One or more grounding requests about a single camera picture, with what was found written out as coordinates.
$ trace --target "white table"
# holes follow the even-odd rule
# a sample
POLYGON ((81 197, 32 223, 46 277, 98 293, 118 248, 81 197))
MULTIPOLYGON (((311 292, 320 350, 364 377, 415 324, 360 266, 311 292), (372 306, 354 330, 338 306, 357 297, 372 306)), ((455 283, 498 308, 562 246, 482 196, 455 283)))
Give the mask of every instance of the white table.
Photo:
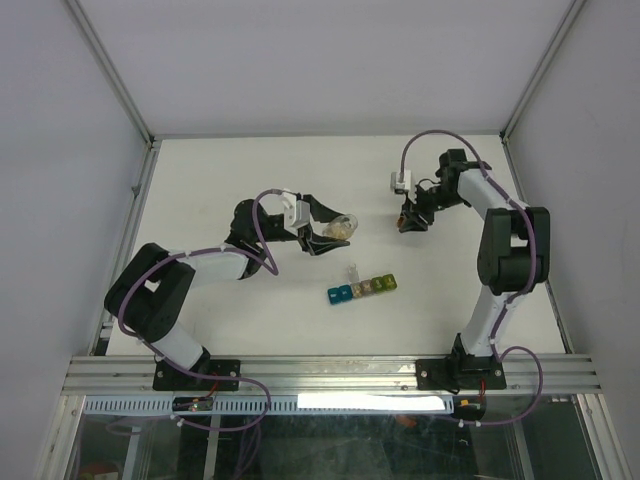
MULTIPOLYGON (((515 195, 499 138, 468 139, 515 195)), ((185 328, 220 355, 448 353, 480 291, 476 255, 483 222, 460 205, 438 213, 426 233, 398 233, 403 197, 391 194, 389 177, 407 140, 165 140, 136 251, 147 242, 168 249, 214 246, 227 237, 241 200, 276 187, 311 193, 358 217, 351 246, 310 257, 295 242, 272 244, 280 276, 261 269, 248 280, 192 290, 180 315, 185 328), (350 263, 357 264, 361 279, 393 273, 398 289, 331 306, 326 291, 347 283, 350 263)), ((447 137, 420 139, 407 166, 419 178, 435 178, 440 154, 459 147, 447 137)), ((277 199, 265 199, 264 205, 270 213, 282 211, 277 199)), ((539 353, 564 352, 544 286, 515 312, 501 349, 516 344, 539 353)), ((108 354, 138 353, 148 351, 114 331, 108 354)))

